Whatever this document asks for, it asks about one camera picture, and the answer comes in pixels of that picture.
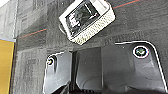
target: gray surface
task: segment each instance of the gray surface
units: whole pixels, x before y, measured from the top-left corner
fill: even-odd
[[[13,78],[11,78],[14,80],[11,94],[42,93],[45,59],[48,54],[65,49],[77,50],[134,40],[146,40],[155,45],[168,82],[168,0],[140,0],[115,8],[115,21],[82,46],[71,43],[58,30],[58,17],[73,0],[44,0],[44,5],[41,5],[41,1],[19,0],[15,37],[43,28],[47,31],[38,33],[41,36],[34,34],[30,37],[18,38],[18,54],[16,66],[13,67],[15,69]],[[108,1],[114,7],[128,2],[127,0]],[[27,53],[35,56],[24,56]],[[36,61],[29,61],[35,64],[26,65],[28,59],[36,59]]]
[[[149,49],[146,58],[138,59],[134,47],[144,45]],[[125,92],[129,87],[166,92],[165,79],[153,47],[147,43],[132,43],[102,48],[103,94]]]
[[[14,38],[17,0],[9,0],[0,7],[0,38]]]
[[[43,84],[44,94],[51,94],[71,81],[72,53],[64,52],[61,55],[56,55],[56,57],[57,61],[53,64],[46,64]]]

